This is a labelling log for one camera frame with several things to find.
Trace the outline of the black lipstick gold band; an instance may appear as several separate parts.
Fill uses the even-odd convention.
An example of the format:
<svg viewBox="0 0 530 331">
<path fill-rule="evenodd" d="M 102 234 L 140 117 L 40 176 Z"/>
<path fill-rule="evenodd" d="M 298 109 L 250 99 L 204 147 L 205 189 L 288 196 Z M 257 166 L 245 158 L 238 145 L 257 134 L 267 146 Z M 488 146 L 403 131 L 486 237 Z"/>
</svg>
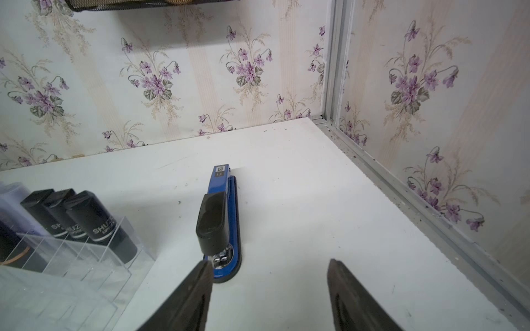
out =
<svg viewBox="0 0 530 331">
<path fill-rule="evenodd" d="M 109 248 L 122 263 L 130 262 L 137 247 L 99 198 L 85 190 L 64 201 L 66 214 L 98 245 Z"/>
<path fill-rule="evenodd" d="M 47 261 L 14 231 L 1 223 L 1 265 L 42 273 Z"/>
</svg>

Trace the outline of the blue black stapler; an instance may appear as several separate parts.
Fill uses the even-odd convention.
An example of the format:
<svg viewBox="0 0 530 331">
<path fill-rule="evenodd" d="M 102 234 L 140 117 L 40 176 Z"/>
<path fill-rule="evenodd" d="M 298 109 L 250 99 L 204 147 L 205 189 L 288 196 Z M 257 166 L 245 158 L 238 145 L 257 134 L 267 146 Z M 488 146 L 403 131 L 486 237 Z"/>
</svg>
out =
<svg viewBox="0 0 530 331">
<path fill-rule="evenodd" d="M 213 282 L 226 283 L 236 276 L 242 263 L 240 215 L 237 179 L 228 164 L 213 168 L 195 233 L 203 259 L 213 265 Z"/>
</svg>

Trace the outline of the purple lipstick tube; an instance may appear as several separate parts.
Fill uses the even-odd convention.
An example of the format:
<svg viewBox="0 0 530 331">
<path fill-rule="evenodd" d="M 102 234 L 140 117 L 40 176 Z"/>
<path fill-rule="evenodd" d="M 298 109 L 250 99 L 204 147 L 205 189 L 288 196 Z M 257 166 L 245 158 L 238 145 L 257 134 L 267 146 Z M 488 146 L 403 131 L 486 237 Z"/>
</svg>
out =
<svg viewBox="0 0 530 331">
<path fill-rule="evenodd" d="M 1 221 L 17 233 L 48 236 L 44 227 L 21 205 L 30 195 L 22 183 L 1 183 Z"/>
</svg>

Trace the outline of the black mesh wall holder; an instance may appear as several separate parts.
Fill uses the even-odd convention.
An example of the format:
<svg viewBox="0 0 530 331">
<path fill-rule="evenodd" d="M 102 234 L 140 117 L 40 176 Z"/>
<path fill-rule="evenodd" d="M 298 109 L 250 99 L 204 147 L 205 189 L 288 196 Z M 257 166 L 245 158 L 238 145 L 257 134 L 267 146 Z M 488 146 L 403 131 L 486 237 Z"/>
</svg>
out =
<svg viewBox="0 0 530 331">
<path fill-rule="evenodd" d="M 225 0 L 66 0 L 66 4 L 74 12 L 193 6 L 222 2 Z"/>
</svg>

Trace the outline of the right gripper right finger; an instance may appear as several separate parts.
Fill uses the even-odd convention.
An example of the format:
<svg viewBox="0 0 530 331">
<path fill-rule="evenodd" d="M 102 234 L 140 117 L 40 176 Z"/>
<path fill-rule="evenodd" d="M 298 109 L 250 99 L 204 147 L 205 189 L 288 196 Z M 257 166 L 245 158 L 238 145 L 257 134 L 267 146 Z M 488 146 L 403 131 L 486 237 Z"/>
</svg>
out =
<svg viewBox="0 0 530 331">
<path fill-rule="evenodd" d="M 330 260 L 327 284 L 336 330 L 402 330 L 341 261 Z"/>
</svg>

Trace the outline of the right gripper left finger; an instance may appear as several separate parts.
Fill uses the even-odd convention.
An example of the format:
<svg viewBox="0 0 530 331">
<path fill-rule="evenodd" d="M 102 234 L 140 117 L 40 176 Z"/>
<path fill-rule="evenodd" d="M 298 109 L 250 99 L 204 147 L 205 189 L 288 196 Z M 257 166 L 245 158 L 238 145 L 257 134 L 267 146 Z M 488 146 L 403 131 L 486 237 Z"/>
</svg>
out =
<svg viewBox="0 0 530 331">
<path fill-rule="evenodd" d="M 213 266 L 200 261 L 139 330 L 204 330 L 212 289 Z"/>
</svg>

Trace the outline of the black lipstick silver band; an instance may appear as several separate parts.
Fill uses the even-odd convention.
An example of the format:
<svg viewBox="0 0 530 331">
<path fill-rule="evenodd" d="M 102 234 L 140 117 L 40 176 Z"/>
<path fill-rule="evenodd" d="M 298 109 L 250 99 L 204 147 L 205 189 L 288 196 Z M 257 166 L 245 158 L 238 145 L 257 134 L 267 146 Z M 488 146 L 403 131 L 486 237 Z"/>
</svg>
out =
<svg viewBox="0 0 530 331">
<path fill-rule="evenodd" d="M 73 189 L 53 192 L 47 198 L 45 198 L 43 206 L 68 232 L 70 239 L 73 241 L 86 242 L 88 240 L 88 235 L 66 212 L 65 201 L 71 197 L 74 197 L 75 195 L 76 192 Z"/>
<path fill-rule="evenodd" d="M 37 190 L 29 194 L 20 205 L 38 221 L 44 229 L 57 239 L 65 239 L 68 232 L 63 226 L 48 212 L 44 201 L 55 191 L 53 189 Z"/>
</svg>

